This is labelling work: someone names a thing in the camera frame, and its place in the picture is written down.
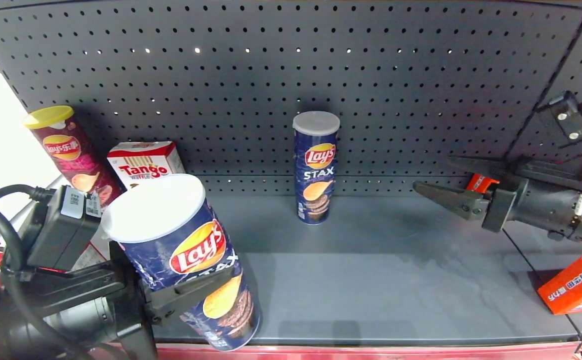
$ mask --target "yellow lid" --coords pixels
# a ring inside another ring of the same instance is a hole
[[[23,123],[27,129],[42,129],[60,121],[65,121],[73,114],[74,109],[71,106],[50,106],[31,112],[24,118]]]

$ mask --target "orange box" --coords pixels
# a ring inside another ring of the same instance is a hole
[[[582,257],[537,290],[556,315],[582,312]]]
[[[491,184],[500,184],[500,182],[490,177],[482,176],[479,173],[474,173],[471,181],[469,181],[469,185],[466,186],[466,189],[468,191],[484,194]]]

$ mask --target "white plastic lid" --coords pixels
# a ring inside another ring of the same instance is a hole
[[[323,137],[340,129],[340,119],[326,111],[307,111],[293,118],[293,129],[312,137]]]
[[[175,173],[129,189],[111,202],[101,226],[113,240],[142,243],[158,239],[181,227],[205,201],[199,178]]]

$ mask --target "chip can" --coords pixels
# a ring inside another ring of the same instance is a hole
[[[325,111],[302,112],[293,118],[293,129],[297,216],[317,225],[329,217],[340,119]]]
[[[177,173],[143,182],[109,205],[101,225],[154,291],[233,266],[231,280],[180,318],[219,351],[252,339],[259,303],[199,178]]]
[[[28,114],[23,123],[74,188],[99,196],[101,208],[122,194],[111,167],[96,155],[73,107],[44,107]]]

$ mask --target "blue chip can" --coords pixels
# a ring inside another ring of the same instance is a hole
[[[302,112],[293,119],[297,216],[309,225],[329,217],[339,128],[340,119],[325,111]]]
[[[143,207],[147,201],[152,206]],[[152,290],[233,267],[231,280],[180,318],[219,351],[252,339],[261,321],[259,303],[197,177],[168,175],[129,189],[106,208],[102,226]]]

